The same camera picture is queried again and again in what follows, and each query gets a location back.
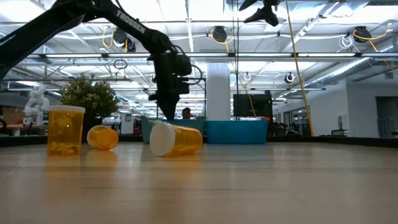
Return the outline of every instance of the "wooden table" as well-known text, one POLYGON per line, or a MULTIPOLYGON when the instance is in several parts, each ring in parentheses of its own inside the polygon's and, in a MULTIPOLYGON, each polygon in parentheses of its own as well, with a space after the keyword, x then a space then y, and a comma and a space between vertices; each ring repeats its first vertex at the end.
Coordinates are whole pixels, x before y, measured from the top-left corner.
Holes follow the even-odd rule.
POLYGON ((0 149, 0 223, 398 223, 398 152, 337 144, 0 149))

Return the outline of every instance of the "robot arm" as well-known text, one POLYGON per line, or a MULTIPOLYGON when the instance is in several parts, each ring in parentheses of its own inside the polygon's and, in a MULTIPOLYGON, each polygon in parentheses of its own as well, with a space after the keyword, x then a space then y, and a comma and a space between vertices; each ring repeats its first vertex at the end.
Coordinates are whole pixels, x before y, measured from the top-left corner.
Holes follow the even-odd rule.
POLYGON ((192 72, 190 59, 178 54, 167 35, 141 24, 112 3, 112 0, 57 0, 51 9, 23 27, 0 39, 0 81, 6 73, 59 32, 82 22, 105 18, 135 37, 154 61, 157 91, 150 100, 157 104, 167 119, 173 119, 179 94, 189 93, 186 78, 192 72))

